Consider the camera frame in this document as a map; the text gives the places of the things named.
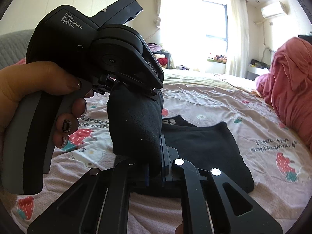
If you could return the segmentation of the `right hand thumb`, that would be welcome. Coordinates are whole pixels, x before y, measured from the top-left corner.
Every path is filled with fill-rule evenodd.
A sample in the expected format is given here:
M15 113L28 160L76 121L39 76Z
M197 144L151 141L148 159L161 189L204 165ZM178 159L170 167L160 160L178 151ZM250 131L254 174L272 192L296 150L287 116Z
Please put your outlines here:
M175 234L183 234L183 224L180 224L179 226L177 226L175 230Z

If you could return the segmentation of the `left hand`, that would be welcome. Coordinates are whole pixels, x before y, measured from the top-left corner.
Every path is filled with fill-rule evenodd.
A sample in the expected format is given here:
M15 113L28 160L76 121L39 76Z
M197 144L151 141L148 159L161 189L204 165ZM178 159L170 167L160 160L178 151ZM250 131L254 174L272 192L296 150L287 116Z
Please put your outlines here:
M39 61L28 64L15 64L1 70L1 148L4 132L13 118L21 99L37 91L52 95L67 95L80 89L77 78L65 72L53 62ZM78 129L78 119L87 111L85 98L93 97L89 91L85 97L76 99L71 112L61 114L56 121L53 144L63 148L69 135Z

